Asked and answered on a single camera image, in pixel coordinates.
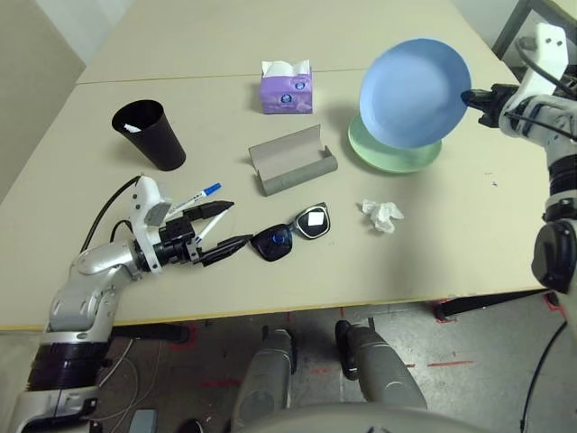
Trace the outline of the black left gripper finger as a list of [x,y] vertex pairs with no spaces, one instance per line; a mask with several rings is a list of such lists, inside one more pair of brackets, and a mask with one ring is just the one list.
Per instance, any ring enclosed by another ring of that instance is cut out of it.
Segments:
[[208,219],[211,217],[216,217],[222,212],[228,210],[233,205],[234,203],[232,201],[217,200],[207,202],[195,207],[190,207],[187,209],[187,219],[189,221],[196,221],[198,219]]
[[198,249],[198,262],[203,266],[220,262],[240,249],[244,248],[253,238],[253,235],[238,235],[219,242],[215,247],[202,252]]

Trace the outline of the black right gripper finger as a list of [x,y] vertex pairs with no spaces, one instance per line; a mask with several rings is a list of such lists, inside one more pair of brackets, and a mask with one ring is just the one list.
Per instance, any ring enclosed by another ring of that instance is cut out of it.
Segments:
[[470,89],[461,93],[461,100],[468,107],[490,107],[492,92],[482,89]]

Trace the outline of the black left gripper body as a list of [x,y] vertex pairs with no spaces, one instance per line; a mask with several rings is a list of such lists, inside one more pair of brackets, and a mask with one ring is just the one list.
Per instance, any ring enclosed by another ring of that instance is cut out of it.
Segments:
[[160,267],[175,263],[201,263],[196,232],[186,216],[167,221],[159,229],[159,237],[153,248]]

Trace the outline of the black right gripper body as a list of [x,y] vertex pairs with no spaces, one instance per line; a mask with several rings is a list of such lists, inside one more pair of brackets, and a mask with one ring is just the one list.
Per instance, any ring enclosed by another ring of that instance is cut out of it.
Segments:
[[501,111],[517,90],[517,85],[506,84],[494,84],[490,90],[479,90],[478,99],[483,113],[479,123],[489,128],[498,128]]

